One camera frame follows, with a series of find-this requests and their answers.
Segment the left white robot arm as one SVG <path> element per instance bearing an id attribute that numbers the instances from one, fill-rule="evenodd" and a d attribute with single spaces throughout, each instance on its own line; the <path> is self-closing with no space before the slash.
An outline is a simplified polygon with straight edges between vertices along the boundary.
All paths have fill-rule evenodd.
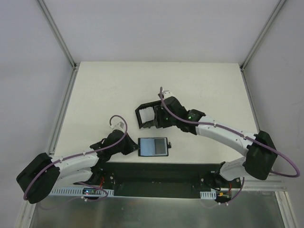
<path id="1" fill-rule="evenodd" d="M 21 187 L 23 199 L 36 204 L 46 198 L 52 190 L 68 184 L 100 181 L 100 169 L 110 158 L 121 153 L 128 155 L 139 149 L 129 134 L 113 130 L 106 138 L 90 145 L 90 151 L 67 157 L 49 156 L 45 152 L 37 155 L 16 181 Z"/>

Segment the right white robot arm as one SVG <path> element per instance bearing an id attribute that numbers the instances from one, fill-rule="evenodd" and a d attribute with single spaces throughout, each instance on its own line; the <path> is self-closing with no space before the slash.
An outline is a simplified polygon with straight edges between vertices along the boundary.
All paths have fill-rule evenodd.
<path id="1" fill-rule="evenodd" d="M 158 101 L 153 111 L 156 128 L 176 126 L 185 133 L 213 139 L 241 154 L 239 159 L 220 164 L 214 175 L 214 183 L 218 187 L 223 188 L 238 177 L 251 176 L 264 181 L 277 159 L 277 154 L 272 151 L 275 146 L 266 132 L 242 132 L 217 123 L 204 112 L 186 110 L 173 96 Z"/>

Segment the black leather card holder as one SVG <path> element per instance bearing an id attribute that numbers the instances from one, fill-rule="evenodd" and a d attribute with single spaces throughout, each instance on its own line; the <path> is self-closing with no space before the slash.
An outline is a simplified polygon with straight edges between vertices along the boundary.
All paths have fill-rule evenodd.
<path id="1" fill-rule="evenodd" d="M 154 139 L 164 138 L 166 141 L 166 154 L 155 154 Z M 138 145 L 140 149 L 138 150 L 139 157 L 167 157 L 169 156 L 169 149 L 171 149 L 171 142 L 168 141 L 167 137 L 156 137 L 156 138 L 139 138 Z"/>

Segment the black card tray box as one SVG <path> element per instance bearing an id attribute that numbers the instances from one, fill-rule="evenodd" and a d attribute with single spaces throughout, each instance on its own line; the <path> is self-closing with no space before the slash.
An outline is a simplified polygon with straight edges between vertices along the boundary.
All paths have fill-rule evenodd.
<path id="1" fill-rule="evenodd" d="M 160 101 L 154 101 L 139 105 L 135 109 L 135 115 L 139 129 L 165 128 L 164 112 Z"/>

